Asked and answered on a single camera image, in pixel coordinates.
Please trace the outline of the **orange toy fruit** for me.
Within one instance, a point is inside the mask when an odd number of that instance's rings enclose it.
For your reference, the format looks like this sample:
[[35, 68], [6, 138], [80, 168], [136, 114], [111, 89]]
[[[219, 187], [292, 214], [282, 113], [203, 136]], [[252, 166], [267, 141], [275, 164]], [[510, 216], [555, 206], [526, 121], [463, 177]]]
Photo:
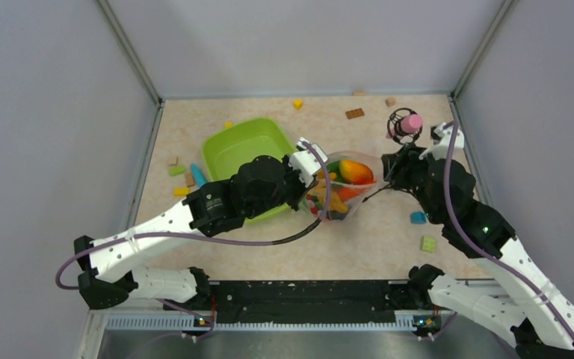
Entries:
[[372, 169], [362, 162], [349, 159], [340, 160], [339, 172], [342, 179], [351, 185], [367, 185], [374, 182]]

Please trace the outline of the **clear zip top bag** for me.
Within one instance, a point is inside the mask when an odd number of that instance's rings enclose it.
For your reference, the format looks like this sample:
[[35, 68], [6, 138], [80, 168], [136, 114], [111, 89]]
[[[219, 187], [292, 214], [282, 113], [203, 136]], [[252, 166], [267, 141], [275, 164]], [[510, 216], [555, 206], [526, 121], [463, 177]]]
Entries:
[[347, 204], [349, 206], [349, 212], [347, 214], [343, 215], [343, 214], [339, 214], [337, 212], [331, 212], [330, 215], [327, 213], [325, 216], [325, 219], [327, 221], [345, 221], [345, 220], [349, 219], [357, 211], [357, 209], [359, 208], [361, 203], [369, 195], [374, 194], [377, 190], [384, 187], [382, 164], [381, 164], [379, 158], [377, 158], [375, 156], [371, 156], [369, 154], [359, 153], [359, 152], [355, 152], [355, 151], [348, 151], [348, 150], [347, 151], [334, 152], [334, 153], [329, 154], [327, 157], [328, 157], [328, 163], [334, 162], [334, 161], [340, 161], [343, 159], [349, 159], [349, 160], [353, 160], [353, 161], [357, 161], [357, 162], [362, 162], [362, 163], [368, 165], [374, 173], [374, 182], [371, 184], [367, 184], [367, 185], [351, 185], [351, 184], [346, 183], [346, 182], [344, 182], [344, 183], [341, 183], [341, 182], [331, 183], [331, 181], [330, 181], [331, 190], [332, 190], [332, 184], [334, 184], [334, 186], [337, 186], [337, 187], [369, 188], [368, 192], [365, 192], [362, 195], [360, 195], [359, 197], [355, 197], [352, 200], [349, 200], [348, 202], [344, 202], [345, 204]]

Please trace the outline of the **red toy chili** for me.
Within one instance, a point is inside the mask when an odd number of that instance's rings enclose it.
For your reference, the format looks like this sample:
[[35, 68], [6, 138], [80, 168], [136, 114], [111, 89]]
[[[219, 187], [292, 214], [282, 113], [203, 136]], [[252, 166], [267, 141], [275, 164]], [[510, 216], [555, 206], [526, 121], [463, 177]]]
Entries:
[[324, 209], [324, 204], [320, 201], [318, 196], [307, 195], [306, 204], [309, 207], [310, 212], [318, 216], [320, 212]]

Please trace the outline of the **orange toy carrot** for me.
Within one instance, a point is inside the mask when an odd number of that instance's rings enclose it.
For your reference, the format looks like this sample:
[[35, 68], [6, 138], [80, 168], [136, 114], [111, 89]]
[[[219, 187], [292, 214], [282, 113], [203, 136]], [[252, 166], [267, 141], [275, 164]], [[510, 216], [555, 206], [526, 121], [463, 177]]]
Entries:
[[336, 190], [340, 200], [342, 202], [348, 202], [355, 197], [359, 197], [365, 192], [368, 192], [369, 188], [353, 188], [353, 187], [341, 187]]

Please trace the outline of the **green toy pepper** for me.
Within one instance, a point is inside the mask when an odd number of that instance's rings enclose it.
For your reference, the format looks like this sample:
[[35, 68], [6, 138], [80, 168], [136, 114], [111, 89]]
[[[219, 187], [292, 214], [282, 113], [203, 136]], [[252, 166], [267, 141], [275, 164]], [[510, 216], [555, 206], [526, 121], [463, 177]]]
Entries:
[[332, 182], [345, 182], [340, 171], [340, 161], [329, 162], [327, 164], [327, 171], [329, 172]]

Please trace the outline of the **orange toy pastry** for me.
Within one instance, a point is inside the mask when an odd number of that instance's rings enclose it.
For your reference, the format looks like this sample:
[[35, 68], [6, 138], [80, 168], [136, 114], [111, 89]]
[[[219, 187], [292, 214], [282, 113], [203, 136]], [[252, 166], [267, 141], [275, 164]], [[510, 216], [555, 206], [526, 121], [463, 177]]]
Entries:
[[[331, 183], [338, 179], [338, 175], [334, 172], [329, 172]], [[327, 187], [326, 180], [323, 171], [317, 173], [318, 184], [309, 191], [309, 196], [312, 200], [317, 200], [323, 206], [326, 203]], [[340, 198], [339, 190], [342, 187], [337, 187], [332, 184], [332, 190], [330, 195], [330, 205], [327, 213], [330, 215], [331, 212], [337, 212], [339, 214], [347, 214], [349, 212], [349, 206], [343, 202]]]

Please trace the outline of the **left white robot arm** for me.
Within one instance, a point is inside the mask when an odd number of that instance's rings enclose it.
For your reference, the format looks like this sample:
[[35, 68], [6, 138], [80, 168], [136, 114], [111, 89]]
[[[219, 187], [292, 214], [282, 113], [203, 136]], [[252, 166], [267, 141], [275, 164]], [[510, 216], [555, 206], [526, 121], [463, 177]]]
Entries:
[[307, 150], [282, 159], [258, 156], [230, 178], [204, 184], [167, 211], [123, 233], [106, 239], [75, 239], [82, 270], [79, 294], [93, 310], [130, 298], [205, 307], [210, 286], [202, 269], [153, 269], [145, 263], [192, 239], [212, 239], [237, 230], [247, 219], [284, 204], [297, 209], [320, 169], [321, 163]]

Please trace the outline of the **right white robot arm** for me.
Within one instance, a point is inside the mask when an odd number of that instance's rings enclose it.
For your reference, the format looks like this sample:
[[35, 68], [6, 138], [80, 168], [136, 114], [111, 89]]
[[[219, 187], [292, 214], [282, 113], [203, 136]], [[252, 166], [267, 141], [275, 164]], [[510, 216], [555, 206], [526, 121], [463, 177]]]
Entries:
[[448, 243], [485, 268], [510, 296], [500, 301], [423, 265], [410, 270], [410, 302], [471, 319], [521, 358], [574, 358], [574, 305], [534, 263], [501, 213], [475, 198], [473, 175], [451, 155], [436, 158], [412, 144], [381, 161], [387, 184], [416, 199]]

